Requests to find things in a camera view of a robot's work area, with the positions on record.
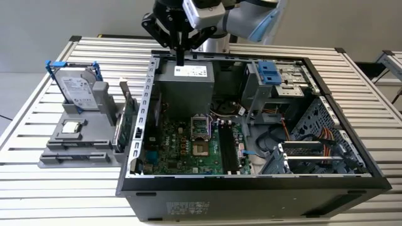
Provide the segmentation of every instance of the power supply label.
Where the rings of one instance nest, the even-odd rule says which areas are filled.
[[[176,66],[176,76],[208,77],[208,66]]]

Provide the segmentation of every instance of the blue clip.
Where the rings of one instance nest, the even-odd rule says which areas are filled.
[[[257,155],[257,153],[254,151],[248,151],[248,150],[242,150],[242,154],[254,154],[254,155]]]
[[[95,68],[95,73],[97,73],[97,81],[103,81],[103,77],[101,74],[101,67],[97,61],[93,63],[93,67]]]
[[[66,61],[55,61],[53,64],[54,67],[66,67],[67,62]]]
[[[258,73],[262,77],[264,84],[281,85],[282,77],[273,61],[258,61]]]

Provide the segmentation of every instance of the aluminum slat table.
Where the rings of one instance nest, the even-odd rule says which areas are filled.
[[[162,49],[154,40],[82,38],[69,42],[58,60],[97,60],[115,101],[125,101],[118,86],[121,77],[129,80],[133,97],[141,100],[153,49]],[[232,44],[232,53],[310,58],[393,189],[332,219],[166,225],[402,225],[402,116],[348,54],[334,48],[249,44]],[[62,102],[61,90],[47,74],[0,137],[0,225],[145,225],[126,199],[115,197],[119,168],[38,168],[62,116]]]

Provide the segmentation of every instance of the motherboard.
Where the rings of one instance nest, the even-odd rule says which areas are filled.
[[[158,133],[146,142],[146,174],[222,175],[228,171],[250,174],[249,159],[240,150],[240,147],[246,149],[241,125],[206,122],[208,129],[202,129],[201,117],[188,121],[164,120]],[[222,128],[229,130],[225,136]],[[210,137],[201,138],[200,134],[210,134]]]

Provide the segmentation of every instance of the green circuit board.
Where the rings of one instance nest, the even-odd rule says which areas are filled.
[[[241,126],[233,127],[234,139],[244,139]],[[160,131],[158,160],[146,161],[149,173],[154,175],[204,174],[222,175],[222,153],[218,127],[212,124],[212,139],[206,141],[192,140],[192,122],[165,120]],[[250,174],[249,160],[241,167],[241,174]]]

